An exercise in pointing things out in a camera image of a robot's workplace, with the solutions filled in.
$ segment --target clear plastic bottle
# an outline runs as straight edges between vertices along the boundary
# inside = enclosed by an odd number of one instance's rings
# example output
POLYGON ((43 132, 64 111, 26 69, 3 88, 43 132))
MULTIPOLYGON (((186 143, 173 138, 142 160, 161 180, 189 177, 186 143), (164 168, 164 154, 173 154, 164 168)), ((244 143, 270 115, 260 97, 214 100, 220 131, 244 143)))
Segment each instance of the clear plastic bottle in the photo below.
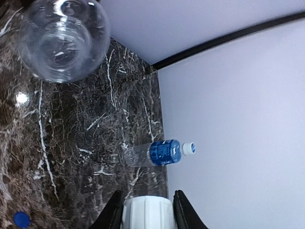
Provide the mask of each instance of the clear plastic bottle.
POLYGON ((165 140, 129 147, 124 152, 127 165, 131 167, 151 167, 174 164, 182 156, 195 153, 194 143, 180 144, 177 140, 165 140))
POLYGON ((36 0, 23 17, 18 50, 34 76, 68 83, 85 78, 105 57, 110 24, 95 0, 36 0))

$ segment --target marble countertop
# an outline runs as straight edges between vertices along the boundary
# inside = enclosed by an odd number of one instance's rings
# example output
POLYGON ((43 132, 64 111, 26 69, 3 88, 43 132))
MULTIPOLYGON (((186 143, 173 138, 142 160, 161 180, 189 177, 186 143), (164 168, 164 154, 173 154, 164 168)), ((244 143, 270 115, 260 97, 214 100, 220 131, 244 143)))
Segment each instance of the marble countertop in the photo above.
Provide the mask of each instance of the marble countertop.
POLYGON ((132 145, 163 139, 157 72, 112 40, 103 64, 85 80, 51 84, 21 64, 22 17, 6 3, 0 20, 0 228, 17 211, 32 229, 85 229, 113 191, 127 198, 167 197, 165 167, 131 168, 132 145))

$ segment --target white cylindrical object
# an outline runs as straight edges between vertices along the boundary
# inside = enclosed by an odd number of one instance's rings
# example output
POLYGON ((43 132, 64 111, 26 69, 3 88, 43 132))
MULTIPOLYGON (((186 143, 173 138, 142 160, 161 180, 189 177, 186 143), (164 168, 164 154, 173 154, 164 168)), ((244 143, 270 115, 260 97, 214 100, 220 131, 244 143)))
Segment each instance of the white cylindrical object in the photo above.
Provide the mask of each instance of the white cylindrical object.
POLYGON ((124 204, 122 229, 177 229, 173 203, 154 196, 128 199, 124 204))

